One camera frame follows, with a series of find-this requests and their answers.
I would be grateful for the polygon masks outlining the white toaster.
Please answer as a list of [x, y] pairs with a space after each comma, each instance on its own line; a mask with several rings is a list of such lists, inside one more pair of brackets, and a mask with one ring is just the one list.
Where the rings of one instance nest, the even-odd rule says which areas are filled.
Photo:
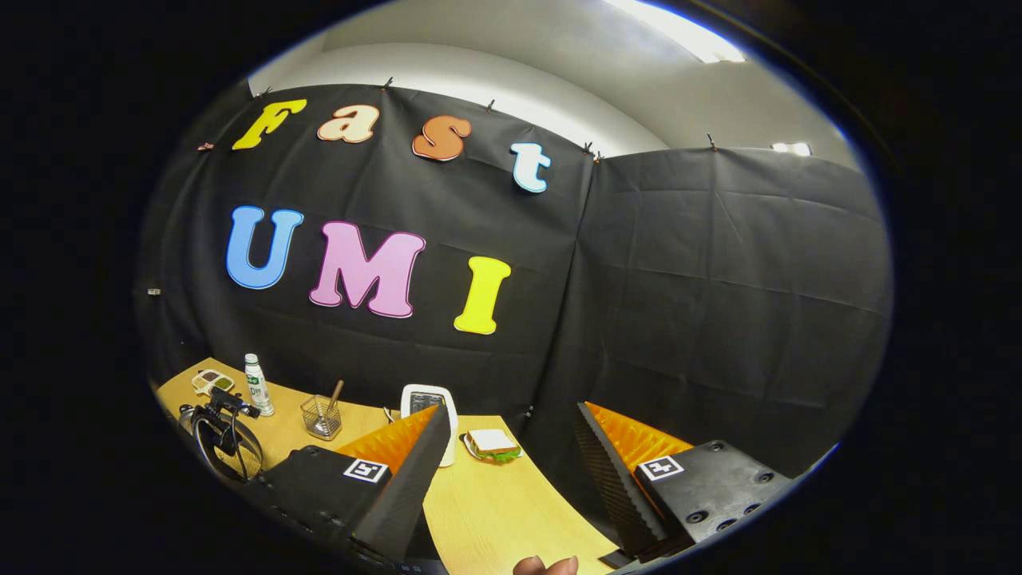
[[442, 456], [440, 467], [450, 467], [455, 462], [455, 443], [458, 440], [459, 418], [455, 408], [452, 393], [439, 386], [423, 385], [423, 383], [407, 383], [402, 389], [401, 404], [399, 404], [399, 415], [401, 418], [417, 414], [426, 408], [434, 405], [446, 405], [450, 419], [450, 440], [444, 456]]

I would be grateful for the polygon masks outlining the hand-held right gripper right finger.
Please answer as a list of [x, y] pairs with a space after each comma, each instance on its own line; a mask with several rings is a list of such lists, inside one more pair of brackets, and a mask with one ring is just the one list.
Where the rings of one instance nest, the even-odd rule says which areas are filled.
[[723, 440], [693, 445], [592, 402], [577, 404], [574, 436], [628, 560], [699, 545], [793, 483]]

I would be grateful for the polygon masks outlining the sandwich with lettuce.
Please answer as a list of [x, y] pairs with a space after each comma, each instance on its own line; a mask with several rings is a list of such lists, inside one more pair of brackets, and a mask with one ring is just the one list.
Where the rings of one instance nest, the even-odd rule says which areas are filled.
[[479, 461], [503, 465], [522, 456], [521, 447], [502, 429], [468, 430], [462, 441]]

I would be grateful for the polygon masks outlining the steel pot with black handle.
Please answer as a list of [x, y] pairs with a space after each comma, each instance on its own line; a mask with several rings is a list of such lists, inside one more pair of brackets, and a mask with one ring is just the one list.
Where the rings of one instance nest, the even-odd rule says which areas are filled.
[[243, 485], [262, 472], [265, 454], [241, 419], [259, 416], [259, 408], [239, 395], [214, 388], [207, 403], [180, 405], [176, 422], [191, 451], [213, 474], [229, 485]]

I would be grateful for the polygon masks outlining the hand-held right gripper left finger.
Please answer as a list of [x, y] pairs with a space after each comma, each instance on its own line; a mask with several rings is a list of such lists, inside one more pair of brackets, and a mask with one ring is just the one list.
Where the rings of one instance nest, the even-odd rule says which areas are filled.
[[256, 475], [241, 498], [349, 563], [404, 561], [450, 444], [444, 403], [335, 450], [309, 445]]

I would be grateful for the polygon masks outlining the white drink bottle green label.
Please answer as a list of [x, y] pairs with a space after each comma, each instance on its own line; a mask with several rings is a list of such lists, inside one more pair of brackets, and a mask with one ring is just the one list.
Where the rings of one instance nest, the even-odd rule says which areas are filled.
[[244, 374], [249, 394], [251, 394], [251, 404], [259, 408], [259, 416], [263, 416], [264, 418], [273, 416], [276, 411], [273, 403], [271, 403], [269, 388], [267, 388], [265, 375], [256, 353], [245, 354]]

